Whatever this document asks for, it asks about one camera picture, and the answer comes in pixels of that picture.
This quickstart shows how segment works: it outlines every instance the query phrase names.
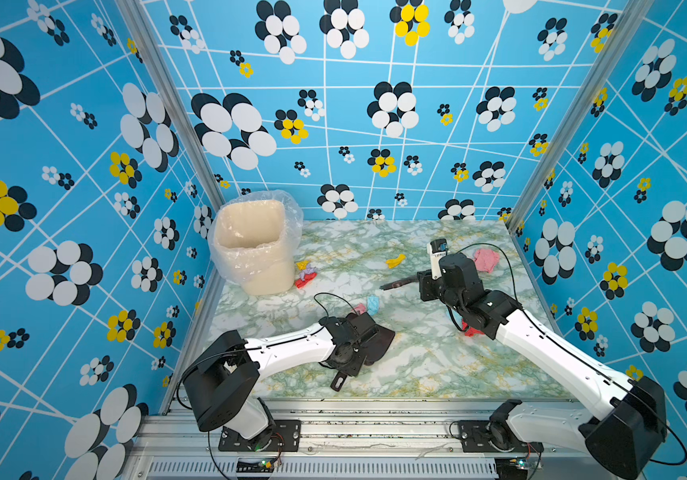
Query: wall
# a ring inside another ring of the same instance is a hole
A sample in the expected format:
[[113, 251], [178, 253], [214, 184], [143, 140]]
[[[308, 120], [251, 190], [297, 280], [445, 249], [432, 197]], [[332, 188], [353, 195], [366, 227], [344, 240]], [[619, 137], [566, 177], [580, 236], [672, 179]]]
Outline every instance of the wall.
[[0, 0], [0, 478], [114, 478], [208, 281], [209, 202], [114, 2], [43, 3]]
[[225, 199], [411, 220], [508, 216], [625, 0], [143, 4]]
[[656, 0], [600, 96], [517, 234], [565, 338], [660, 383], [687, 446], [687, 1]]

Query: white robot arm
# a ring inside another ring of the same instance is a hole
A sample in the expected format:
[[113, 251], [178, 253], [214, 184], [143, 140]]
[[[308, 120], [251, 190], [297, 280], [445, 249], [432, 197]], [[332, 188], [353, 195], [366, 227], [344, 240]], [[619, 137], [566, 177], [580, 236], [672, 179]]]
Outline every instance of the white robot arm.
[[[473, 261], [447, 255], [444, 239], [430, 242], [427, 252], [432, 268], [416, 274], [421, 300], [442, 301], [454, 322], [455, 313], [468, 326], [521, 353], [583, 405], [549, 409], [508, 400], [490, 417], [491, 444], [507, 451], [518, 442], [546, 442], [587, 452], [609, 472], [636, 478], [666, 438], [661, 386], [647, 377], [632, 380], [592, 359], [517, 300], [485, 290]], [[383, 357], [393, 338], [393, 331], [367, 313], [325, 317], [307, 329], [263, 339], [243, 340], [232, 330], [195, 360], [182, 381], [201, 431], [226, 426], [260, 448], [274, 423], [266, 406], [250, 396], [259, 377], [327, 362], [338, 370], [331, 388], [339, 390], [347, 376]]]
[[[442, 301], [453, 322], [458, 314], [468, 327], [521, 353], [584, 407], [536, 408], [509, 400], [490, 417], [492, 445], [505, 451], [516, 442], [547, 442], [587, 452], [609, 472], [636, 478], [666, 438], [661, 386], [647, 377], [632, 380], [592, 359], [550, 331], [519, 301], [485, 290], [472, 260], [461, 253], [444, 254], [445, 239], [427, 248], [432, 269], [417, 274], [421, 300]], [[440, 278], [435, 276], [437, 268]]]

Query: marble tabletop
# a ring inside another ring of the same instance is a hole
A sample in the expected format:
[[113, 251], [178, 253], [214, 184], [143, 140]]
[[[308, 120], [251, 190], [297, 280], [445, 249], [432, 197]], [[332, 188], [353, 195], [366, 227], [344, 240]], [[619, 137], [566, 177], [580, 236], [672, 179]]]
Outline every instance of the marble tabletop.
[[[446, 238], [451, 252], [475, 242], [500, 246], [514, 267], [520, 302], [547, 319], [503, 222], [309, 221], [304, 223], [295, 261], [309, 260], [318, 269], [317, 277], [303, 289], [258, 297], [227, 283], [200, 348], [204, 350], [226, 330], [239, 330], [248, 338], [306, 328], [324, 316], [312, 299], [315, 293], [336, 293], [354, 305], [377, 295], [380, 309], [373, 318], [396, 332], [383, 359], [363, 366], [338, 393], [330, 389], [335, 372], [309, 363], [260, 379], [253, 394], [264, 398], [570, 398], [559, 383], [514, 350], [486, 336], [458, 332], [442, 303], [420, 301], [417, 283], [379, 290], [384, 283], [428, 269], [425, 245], [435, 238]], [[464, 253], [472, 256], [477, 248]], [[400, 254], [406, 260], [389, 269], [386, 260]], [[485, 288], [511, 294], [505, 259], [492, 274], [481, 272], [479, 277]], [[331, 315], [345, 316], [349, 311], [332, 296], [318, 299]]]

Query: plastic bag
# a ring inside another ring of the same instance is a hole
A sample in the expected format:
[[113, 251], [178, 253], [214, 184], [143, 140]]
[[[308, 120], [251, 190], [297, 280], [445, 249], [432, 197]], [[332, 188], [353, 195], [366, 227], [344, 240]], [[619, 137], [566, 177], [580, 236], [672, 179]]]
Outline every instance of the plastic bag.
[[218, 273], [248, 295], [288, 290], [295, 280], [293, 255], [304, 212], [288, 192], [253, 192], [227, 202], [208, 232]]

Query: red object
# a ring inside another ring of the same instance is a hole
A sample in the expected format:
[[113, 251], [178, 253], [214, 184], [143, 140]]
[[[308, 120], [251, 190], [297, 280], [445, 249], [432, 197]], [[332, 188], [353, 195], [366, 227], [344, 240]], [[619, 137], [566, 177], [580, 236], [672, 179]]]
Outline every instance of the red object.
[[314, 280], [314, 277], [317, 276], [317, 273], [313, 274], [307, 274], [304, 279], [301, 280], [300, 278], [296, 280], [296, 288], [304, 288], [307, 283], [309, 283], [311, 280]]
[[[463, 328], [466, 328], [466, 327], [467, 327], [466, 322], [464, 322], [463, 320], [461, 320], [461, 326], [462, 326]], [[468, 329], [467, 331], [464, 332], [464, 335], [466, 335], [466, 336], [474, 336], [474, 335], [477, 335], [478, 333], [479, 333], [480, 335], [485, 335], [485, 332], [483, 332], [482, 330], [477, 330], [476, 328], [470, 326], [469, 329]]]

